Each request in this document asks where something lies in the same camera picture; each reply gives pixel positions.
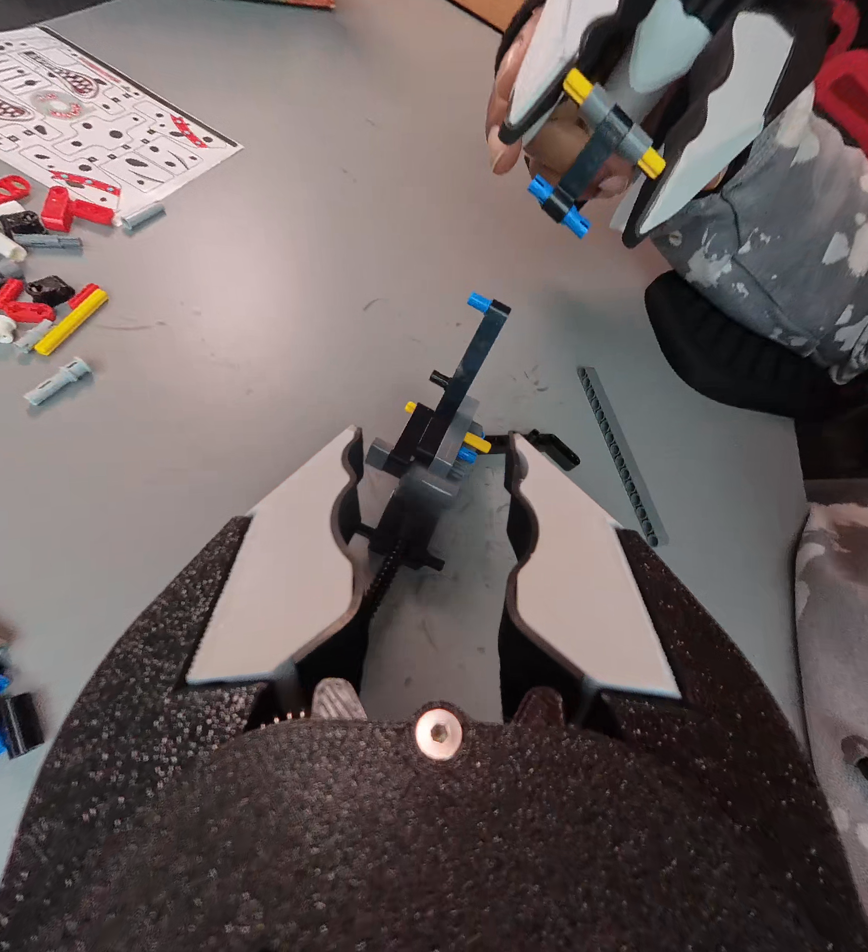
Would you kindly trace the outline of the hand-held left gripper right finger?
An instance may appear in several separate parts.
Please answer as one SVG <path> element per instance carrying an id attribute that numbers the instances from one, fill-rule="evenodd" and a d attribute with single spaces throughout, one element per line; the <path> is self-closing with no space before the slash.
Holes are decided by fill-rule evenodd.
<path id="1" fill-rule="evenodd" d="M 509 435 L 504 483 L 516 557 L 504 621 L 539 654 L 529 673 L 549 673 L 575 700 L 680 700 L 618 522 L 523 434 Z"/>

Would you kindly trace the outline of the person's right hand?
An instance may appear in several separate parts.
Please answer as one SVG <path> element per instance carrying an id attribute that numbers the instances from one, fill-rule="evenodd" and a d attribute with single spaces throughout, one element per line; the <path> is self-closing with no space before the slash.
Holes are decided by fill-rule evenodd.
<path id="1" fill-rule="evenodd" d="M 521 27 L 519 32 L 504 37 L 500 49 L 502 56 L 487 105 L 485 131 L 489 163 L 494 174 L 511 172 L 517 161 L 524 158 L 531 175 L 558 184 L 591 136 L 575 102 L 570 99 L 559 102 L 545 125 L 526 145 L 521 142 L 505 145 L 499 139 L 499 127 L 506 118 L 514 85 L 532 44 L 543 5 L 543 2 L 527 3 L 527 14 L 521 13 L 514 20 L 514 24 Z"/>

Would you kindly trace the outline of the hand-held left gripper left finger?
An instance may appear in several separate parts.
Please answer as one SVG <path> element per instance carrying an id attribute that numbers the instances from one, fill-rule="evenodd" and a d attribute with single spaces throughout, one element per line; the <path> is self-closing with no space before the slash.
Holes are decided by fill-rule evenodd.
<path id="1" fill-rule="evenodd" d="M 269 680 L 354 619 L 365 585 L 349 542 L 363 474 L 362 431 L 350 425 L 249 511 L 188 684 Z"/>

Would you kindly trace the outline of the white sticker sheet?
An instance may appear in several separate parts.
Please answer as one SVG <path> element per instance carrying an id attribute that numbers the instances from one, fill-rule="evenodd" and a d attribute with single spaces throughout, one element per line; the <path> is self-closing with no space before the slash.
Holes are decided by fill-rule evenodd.
<path id="1" fill-rule="evenodd" d="M 0 31 L 0 160 L 128 217 L 242 150 L 53 30 Z"/>

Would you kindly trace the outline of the grey desk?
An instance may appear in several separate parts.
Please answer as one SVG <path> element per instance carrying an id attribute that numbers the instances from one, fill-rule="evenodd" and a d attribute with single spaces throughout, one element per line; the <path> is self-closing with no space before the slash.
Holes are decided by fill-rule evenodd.
<path id="1" fill-rule="evenodd" d="M 491 432 L 553 432 L 633 513 L 582 390 L 601 379 L 669 537 L 661 557 L 798 735 L 794 427 L 684 385 L 643 305 L 665 270 L 595 206 L 550 222 L 484 141 L 498 36 L 446 2 L 114 2 L 50 25 L 243 150 L 134 236 L 80 228 L 40 275 L 110 301 L 48 361 L 0 346 L 0 626 L 54 734 L 116 640 L 233 516 L 350 424 L 392 441 L 477 324 L 512 314 L 472 392 Z M 74 357 L 93 373 L 23 395 Z"/>

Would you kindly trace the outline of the person's grey patterned sweatshirt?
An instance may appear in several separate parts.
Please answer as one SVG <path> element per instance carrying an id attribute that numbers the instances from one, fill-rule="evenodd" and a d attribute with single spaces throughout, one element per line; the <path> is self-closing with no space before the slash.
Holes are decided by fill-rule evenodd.
<path id="1" fill-rule="evenodd" d="M 796 629 L 813 766 L 868 916 L 868 479 L 809 491 L 797 546 Z"/>

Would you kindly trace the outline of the small grey yellow-blue assembly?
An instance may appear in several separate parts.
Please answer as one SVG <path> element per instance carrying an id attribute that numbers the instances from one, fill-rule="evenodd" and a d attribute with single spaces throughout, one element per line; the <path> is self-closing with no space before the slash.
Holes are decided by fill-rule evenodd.
<path id="1" fill-rule="evenodd" d="M 651 180 L 663 173 L 666 163 L 653 147 L 651 137 L 600 85 L 594 85 L 581 71 L 572 68 L 562 86 L 579 107 L 579 115 L 592 135 L 559 184 L 535 175 L 528 190 L 554 222 L 583 238 L 590 223 L 580 213 L 579 201 L 608 158 L 618 154 Z"/>

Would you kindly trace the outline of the person's right forearm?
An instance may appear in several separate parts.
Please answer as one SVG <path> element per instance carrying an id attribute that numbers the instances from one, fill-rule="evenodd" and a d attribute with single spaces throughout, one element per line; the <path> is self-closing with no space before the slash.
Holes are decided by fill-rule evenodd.
<path id="1" fill-rule="evenodd" d="M 809 86 L 650 238 L 728 318 L 868 386 L 868 159 L 813 102 Z"/>

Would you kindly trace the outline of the long dark grey beam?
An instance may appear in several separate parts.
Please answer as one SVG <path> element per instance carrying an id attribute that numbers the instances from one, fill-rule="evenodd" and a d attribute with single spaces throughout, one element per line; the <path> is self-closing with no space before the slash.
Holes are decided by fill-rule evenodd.
<path id="1" fill-rule="evenodd" d="M 589 365 L 578 367 L 578 377 L 640 534 L 653 548 L 667 545 L 668 534 L 601 379 Z"/>

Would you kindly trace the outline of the black grey building block assembly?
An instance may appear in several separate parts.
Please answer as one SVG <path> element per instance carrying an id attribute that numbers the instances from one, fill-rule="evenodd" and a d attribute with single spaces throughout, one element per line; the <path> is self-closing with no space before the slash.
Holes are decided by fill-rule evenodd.
<path id="1" fill-rule="evenodd" d="M 450 376 L 433 371 L 430 380 L 442 388 L 435 408 L 409 404 L 398 440 L 375 439 L 366 464 L 398 480 L 378 524 L 360 526 L 369 551 L 382 557 L 367 590 L 370 608 L 377 608 L 402 567 L 440 571 L 443 560 L 431 553 L 430 542 L 440 519 L 453 506 L 464 478 L 492 444 L 475 421 L 478 400 L 469 395 L 476 375 L 510 315 L 510 307 L 480 294 L 468 302 L 482 318 L 469 346 Z"/>

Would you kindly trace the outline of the pile of red white pieces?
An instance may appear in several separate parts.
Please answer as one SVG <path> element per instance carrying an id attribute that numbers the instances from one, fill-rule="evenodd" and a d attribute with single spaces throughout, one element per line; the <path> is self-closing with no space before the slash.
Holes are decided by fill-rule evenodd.
<path id="1" fill-rule="evenodd" d="M 98 291 L 77 290 L 56 273 L 29 273 L 43 253 L 75 256 L 82 240 L 72 229 L 79 222 L 111 225 L 113 212 L 73 198 L 52 185 L 39 209 L 25 208 L 31 184 L 18 173 L 0 178 L 0 344 L 33 351 L 66 309 L 80 308 Z"/>

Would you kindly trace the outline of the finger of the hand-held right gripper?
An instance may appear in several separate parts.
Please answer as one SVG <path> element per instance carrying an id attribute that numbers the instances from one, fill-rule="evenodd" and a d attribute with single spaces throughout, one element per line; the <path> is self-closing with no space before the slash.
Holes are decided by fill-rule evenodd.
<path id="1" fill-rule="evenodd" d="M 631 207 L 627 247 L 677 215 L 813 80 L 812 2 L 722 2 L 715 15 L 663 139 L 665 171 Z"/>
<path id="2" fill-rule="evenodd" d="M 505 146 L 530 144 L 567 101 L 563 84 L 576 68 L 609 89 L 623 69 L 621 1 L 546 2 L 499 124 Z"/>

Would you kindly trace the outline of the small black angled piece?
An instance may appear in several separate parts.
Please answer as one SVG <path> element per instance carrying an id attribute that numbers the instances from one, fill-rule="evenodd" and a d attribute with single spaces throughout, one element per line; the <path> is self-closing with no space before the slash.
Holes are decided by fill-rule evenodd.
<path id="1" fill-rule="evenodd" d="M 558 435 L 533 429 L 524 435 L 527 442 L 545 454 L 563 471 L 571 471 L 581 464 L 579 456 Z"/>

